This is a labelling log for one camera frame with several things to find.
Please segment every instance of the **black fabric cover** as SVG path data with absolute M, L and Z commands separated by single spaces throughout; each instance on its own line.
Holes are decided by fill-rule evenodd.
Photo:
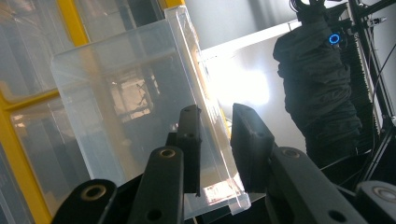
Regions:
M 284 79 L 286 110 L 303 133 L 308 156 L 320 167 L 356 154 L 361 121 L 350 103 L 349 66 L 328 38 L 327 22 L 303 22 L 274 49 Z

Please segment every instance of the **yellow shelf frame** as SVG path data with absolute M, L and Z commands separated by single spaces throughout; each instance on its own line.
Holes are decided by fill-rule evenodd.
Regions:
M 66 30 L 74 45 L 78 47 L 88 44 L 89 38 L 78 14 L 75 0 L 57 0 L 57 4 L 64 18 Z M 185 5 L 184 0 L 162 0 L 163 8 L 180 5 Z M 52 90 L 12 103 L 0 92 L 0 143 L 6 152 L 11 170 L 37 224 L 51 223 L 52 217 L 35 179 L 35 174 L 15 132 L 11 114 L 20 109 L 42 104 L 58 97 L 60 97 L 58 90 Z

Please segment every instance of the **yellow frame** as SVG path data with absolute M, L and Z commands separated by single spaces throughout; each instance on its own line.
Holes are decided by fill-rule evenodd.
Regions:
M 184 0 L 160 0 L 163 8 L 185 5 Z M 74 0 L 57 0 L 69 37 L 76 47 L 89 43 L 81 17 Z M 52 217 L 46 205 L 34 172 L 14 130 L 11 114 L 26 107 L 59 97 L 58 90 L 43 92 L 36 96 L 12 103 L 0 92 L 0 143 L 6 152 L 8 163 L 21 192 L 32 213 L 35 223 L 50 223 Z

